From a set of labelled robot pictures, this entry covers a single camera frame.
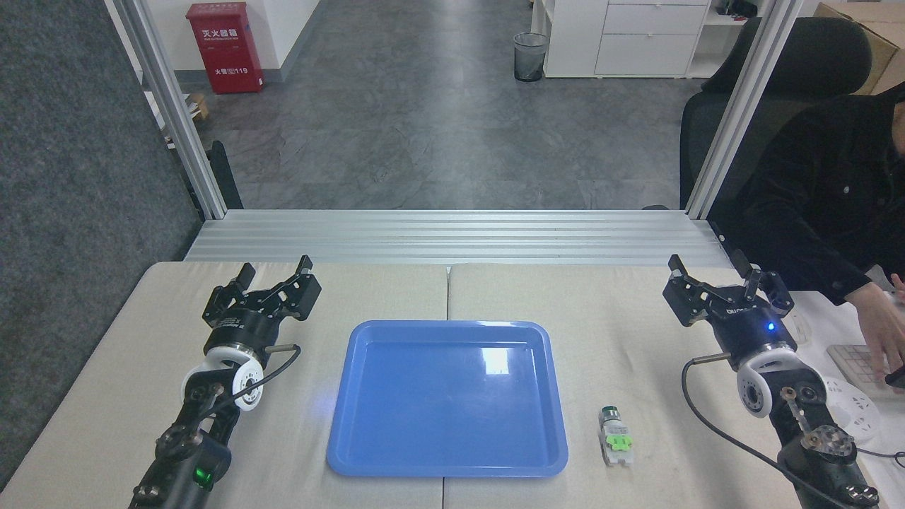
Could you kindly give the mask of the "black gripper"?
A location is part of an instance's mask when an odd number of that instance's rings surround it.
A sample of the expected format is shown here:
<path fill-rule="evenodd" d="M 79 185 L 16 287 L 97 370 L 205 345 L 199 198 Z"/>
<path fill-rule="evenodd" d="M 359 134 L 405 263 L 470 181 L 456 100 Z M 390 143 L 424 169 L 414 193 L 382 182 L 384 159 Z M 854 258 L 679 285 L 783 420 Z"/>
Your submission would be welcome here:
<path fill-rule="evenodd" d="M 303 255 L 287 280 L 245 294 L 256 274 L 255 268 L 245 263 L 226 286 L 214 287 L 203 311 L 204 321 L 212 328 L 204 353 L 220 346 L 265 353 L 275 345 L 283 318 L 305 321 L 313 310 L 321 286 L 311 269 L 313 261 Z M 245 308 L 230 308 L 243 301 Z"/>
<path fill-rule="evenodd" d="M 745 281 L 737 302 L 750 307 L 731 307 L 727 288 L 717 288 L 689 276 L 679 255 L 670 255 L 670 277 L 662 296 L 679 323 L 690 327 L 707 319 L 710 313 L 715 338 L 721 350 L 730 354 L 728 363 L 733 368 L 740 367 L 759 352 L 775 348 L 797 350 L 798 345 L 779 318 L 794 308 L 794 300 L 781 276 L 776 271 L 765 271 L 759 265 L 749 263 L 744 252 L 738 249 L 730 253 L 730 261 Z M 757 291 L 766 294 L 769 304 L 762 300 L 753 304 Z"/>

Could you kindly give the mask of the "person's hand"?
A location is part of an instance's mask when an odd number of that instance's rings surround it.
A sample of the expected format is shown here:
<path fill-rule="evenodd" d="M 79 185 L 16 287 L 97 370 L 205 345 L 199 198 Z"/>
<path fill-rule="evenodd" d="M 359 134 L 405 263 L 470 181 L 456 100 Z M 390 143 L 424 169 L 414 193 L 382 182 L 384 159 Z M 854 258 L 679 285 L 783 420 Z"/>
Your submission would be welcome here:
<path fill-rule="evenodd" d="M 858 325 L 870 352 L 870 367 L 881 380 L 903 366 L 904 321 L 885 291 L 870 281 L 850 292 L 846 302 L 856 309 Z"/>

